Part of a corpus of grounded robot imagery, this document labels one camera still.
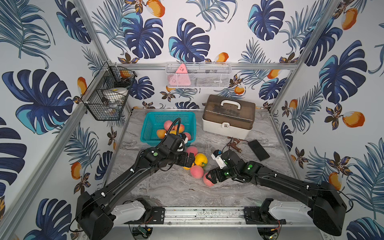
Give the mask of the orange peach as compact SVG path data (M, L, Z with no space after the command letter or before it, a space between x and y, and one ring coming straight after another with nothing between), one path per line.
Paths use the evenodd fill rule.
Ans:
M162 140L165 138L167 131L164 129L159 129L159 130L157 130L156 134L157 134L158 139Z
M190 174L195 179L201 179L204 175L204 170L201 166L192 166L190 168Z

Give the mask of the teal plastic basket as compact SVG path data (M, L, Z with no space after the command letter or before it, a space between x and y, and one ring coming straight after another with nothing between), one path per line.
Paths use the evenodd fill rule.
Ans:
M197 139L196 115L192 112L150 112L146 115L141 131L141 142L150 146L156 146L161 139L157 135L157 130L164 130L164 123L181 119L181 124L185 126L185 132L191 135L187 146Z

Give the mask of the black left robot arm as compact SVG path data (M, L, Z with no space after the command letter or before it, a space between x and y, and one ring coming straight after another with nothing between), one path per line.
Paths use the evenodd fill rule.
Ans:
M135 163L122 175L102 189L82 193L77 200L75 221L91 240L103 239L113 228L113 209L119 199L147 177L167 165L192 166L192 155L185 152L188 137L185 134L168 134L155 146L140 150Z

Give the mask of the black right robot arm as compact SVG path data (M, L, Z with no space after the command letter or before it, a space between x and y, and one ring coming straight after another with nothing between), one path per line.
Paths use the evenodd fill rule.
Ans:
M212 158L219 166L207 174L211 183L231 179L276 190L309 207L308 215L320 230L332 236L342 234L347 205L340 196L341 192L330 183L315 184L297 180L261 163L245 162L231 150L216 150Z

